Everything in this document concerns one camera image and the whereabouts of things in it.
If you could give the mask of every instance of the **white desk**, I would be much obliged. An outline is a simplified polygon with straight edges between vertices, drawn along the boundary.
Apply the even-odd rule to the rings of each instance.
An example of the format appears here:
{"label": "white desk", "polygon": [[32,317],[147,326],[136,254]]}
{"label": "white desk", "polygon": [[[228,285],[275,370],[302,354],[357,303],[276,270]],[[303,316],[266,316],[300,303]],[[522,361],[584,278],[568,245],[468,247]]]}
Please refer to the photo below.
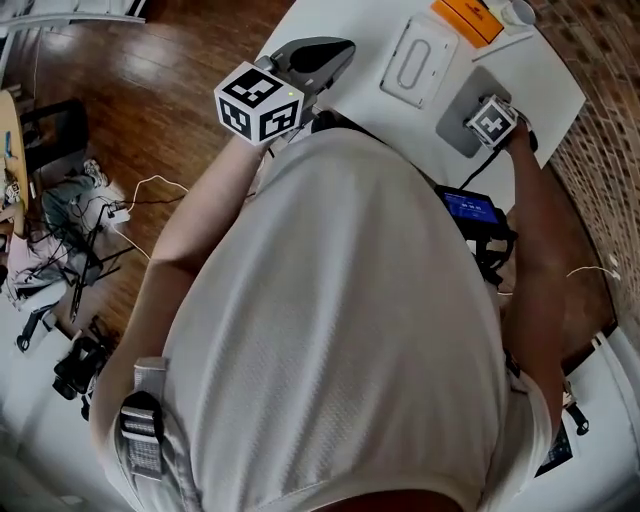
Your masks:
{"label": "white desk", "polygon": [[[533,37],[487,55],[476,63],[470,43],[460,36],[458,48],[434,100],[416,109],[379,89],[402,30],[418,12],[446,24],[429,0],[297,0],[273,32],[260,55],[270,55],[293,39],[336,36],[356,43],[351,66],[320,103],[334,108],[394,147],[436,182],[460,186],[490,155],[481,148],[472,159],[441,139],[436,125],[476,66],[488,69],[511,93],[513,105],[531,121],[547,163],[584,104],[585,97],[553,48],[536,31]],[[505,44],[501,35],[496,45]],[[469,186],[491,196],[508,211],[514,204],[513,167],[501,154]]]}

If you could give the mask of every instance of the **chair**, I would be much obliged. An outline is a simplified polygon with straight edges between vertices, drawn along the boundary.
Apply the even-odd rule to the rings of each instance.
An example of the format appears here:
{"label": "chair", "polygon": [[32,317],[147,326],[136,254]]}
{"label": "chair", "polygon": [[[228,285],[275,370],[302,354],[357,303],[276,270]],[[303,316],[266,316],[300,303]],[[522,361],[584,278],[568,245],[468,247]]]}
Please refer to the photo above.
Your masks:
{"label": "chair", "polygon": [[22,126],[54,116],[55,140],[25,148],[27,174],[76,151],[85,150],[89,142],[89,124],[84,105],[78,99],[55,103],[20,116]]}

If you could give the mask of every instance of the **wooden floor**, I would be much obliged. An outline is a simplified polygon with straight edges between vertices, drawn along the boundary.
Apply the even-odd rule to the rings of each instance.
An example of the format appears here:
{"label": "wooden floor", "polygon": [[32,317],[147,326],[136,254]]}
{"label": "wooden floor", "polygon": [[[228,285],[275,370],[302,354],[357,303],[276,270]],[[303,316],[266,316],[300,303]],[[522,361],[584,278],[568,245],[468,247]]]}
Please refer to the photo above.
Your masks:
{"label": "wooden floor", "polygon": [[[190,187],[229,138],[217,121],[214,87],[243,60],[253,60],[293,0],[147,2],[146,25],[78,23],[43,32],[36,104],[80,98],[88,112],[91,151],[106,174],[131,198],[136,183],[160,174]],[[38,34],[14,49],[9,82],[33,88]],[[181,195],[159,181],[143,185],[139,200]],[[125,233],[150,252],[175,204],[140,205]],[[597,259],[574,216],[568,265]],[[131,253],[123,270],[87,289],[76,326],[98,313],[122,333],[133,308],[146,258]],[[602,276],[572,278],[565,356],[589,346],[613,313]],[[509,290],[513,278],[504,285]]]}

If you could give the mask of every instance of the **blue screen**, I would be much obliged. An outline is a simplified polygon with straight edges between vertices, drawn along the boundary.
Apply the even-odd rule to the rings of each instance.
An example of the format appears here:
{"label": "blue screen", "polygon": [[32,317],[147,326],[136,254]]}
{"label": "blue screen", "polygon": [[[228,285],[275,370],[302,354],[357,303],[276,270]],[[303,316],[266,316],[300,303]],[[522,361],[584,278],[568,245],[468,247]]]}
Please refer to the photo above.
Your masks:
{"label": "blue screen", "polygon": [[444,198],[447,201],[449,212],[454,217],[498,224],[498,219],[489,201],[448,192],[445,192]]}

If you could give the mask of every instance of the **person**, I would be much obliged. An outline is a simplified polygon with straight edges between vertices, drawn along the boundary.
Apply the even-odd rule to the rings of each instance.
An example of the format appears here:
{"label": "person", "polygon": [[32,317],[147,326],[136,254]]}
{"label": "person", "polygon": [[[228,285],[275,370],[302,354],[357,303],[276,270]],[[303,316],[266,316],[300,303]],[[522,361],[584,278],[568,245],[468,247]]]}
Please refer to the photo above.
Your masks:
{"label": "person", "polygon": [[[393,149],[314,133],[243,208],[265,151],[234,137],[155,245],[93,397],[106,476],[136,510],[499,508],[562,408],[565,228],[526,127],[508,146],[519,239],[502,326],[453,219]],[[134,372],[157,377],[137,405]],[[136,445],[149,432],[161,483],[143,471],[157,443]]]}
{"label": "person", "polygon": [[[78,233],[70,218],[68,206],[78,196],[108,184],[98,163],[87,160],[84,173],[68,177],[42,194],[42,218],[25,222],[24,203],[18,199],[0,212],[0,233],[10,239],[9,251],[0,256],[6,267],[6,290],[13,300],[18,288],[39,287],[60,279],[70,254],[77,249]],[[12,219],[13,224],[4,223]]]}

